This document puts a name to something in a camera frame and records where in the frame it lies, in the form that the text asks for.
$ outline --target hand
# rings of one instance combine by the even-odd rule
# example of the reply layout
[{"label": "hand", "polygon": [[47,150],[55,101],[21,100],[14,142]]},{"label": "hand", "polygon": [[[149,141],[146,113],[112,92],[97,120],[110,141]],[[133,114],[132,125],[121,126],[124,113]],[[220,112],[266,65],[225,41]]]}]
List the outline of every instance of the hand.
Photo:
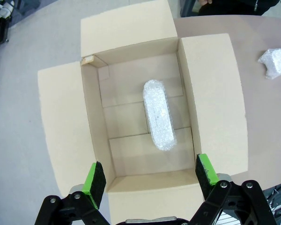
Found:
[{"label": "hand", "polygon": [[206,5],[207,3],[211,4],[212,3],[212,0],[199,0],[199,3],[201,6],[204,6]]}]

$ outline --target tabletop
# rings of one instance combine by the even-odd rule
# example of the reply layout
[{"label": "tabletop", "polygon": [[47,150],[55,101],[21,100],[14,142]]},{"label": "tabletop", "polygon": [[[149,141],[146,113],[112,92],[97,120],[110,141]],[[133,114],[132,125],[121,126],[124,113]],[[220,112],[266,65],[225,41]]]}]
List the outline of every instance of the tabletop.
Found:
[{"label": "tabletop", "polygon": [[212,15],[175,20],[180,38],[228,33],[244,94],[249,170],[232,176],[235,183],[256,180],[262,189],[281,183],[281,76],[265,78],[258,58],[281,47],[281,19],[252,15]]}]

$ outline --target tiled floor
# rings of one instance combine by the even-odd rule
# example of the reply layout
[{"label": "tiled floor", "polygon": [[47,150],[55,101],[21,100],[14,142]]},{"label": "tiled floor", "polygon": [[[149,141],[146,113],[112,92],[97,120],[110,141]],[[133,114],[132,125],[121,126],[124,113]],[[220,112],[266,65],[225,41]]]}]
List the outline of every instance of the tiled floor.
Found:
[{"label": "tiled floor", "polygon": [[[59,195],[42,127],[37,71],[81,59],[82,18],[137,2],[143,0],[58,0],[9,30],[9,43],[0,46],[0,225],[34,224],[44,197]],[[173,17],[179,17],[179,0],[169,3]],[[268,13],[281,16],[281,4]],[[106,196],[101,210],[108,218]]]}]

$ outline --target bubble-wrapped item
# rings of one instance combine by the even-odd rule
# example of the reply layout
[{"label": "bubble-wrapped item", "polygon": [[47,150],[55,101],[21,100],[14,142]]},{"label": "bubble-wrapped item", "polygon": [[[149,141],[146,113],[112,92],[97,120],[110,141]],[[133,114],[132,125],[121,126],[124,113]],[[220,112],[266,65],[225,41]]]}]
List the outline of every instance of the bubble-wrapped item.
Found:
[{"label": "bubble-wrapped item", "polygon": [[267,68],[266,77],[274,79],[281,75],[281,48],[267,50],[258,60]]},{"label": "bubble-wrapped item", "polygon": [[177,140],[163,83],[146,82],[143,97],[153,143],[160,150],[172,149]]}]

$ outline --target open cardboard box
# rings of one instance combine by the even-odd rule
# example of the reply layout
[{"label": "open cardboard box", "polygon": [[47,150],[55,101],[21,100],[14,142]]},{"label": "open cardboard box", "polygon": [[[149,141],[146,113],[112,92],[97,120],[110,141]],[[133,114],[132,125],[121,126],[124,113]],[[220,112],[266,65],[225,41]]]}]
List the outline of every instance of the open cardboard box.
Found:
[{"label": "open cardboard box", "polygon": [[[167,0],[118,8],[81,21],[82,62],[38,72],[41,113],[63,196],[93,162],[106,176],[111,222],[177,216],[203,202],[195,155],[218,173],[247,170],[244,99],[228,34],[177,37]],[[158,150],[143,85],[163,81],[177,146]]]}]

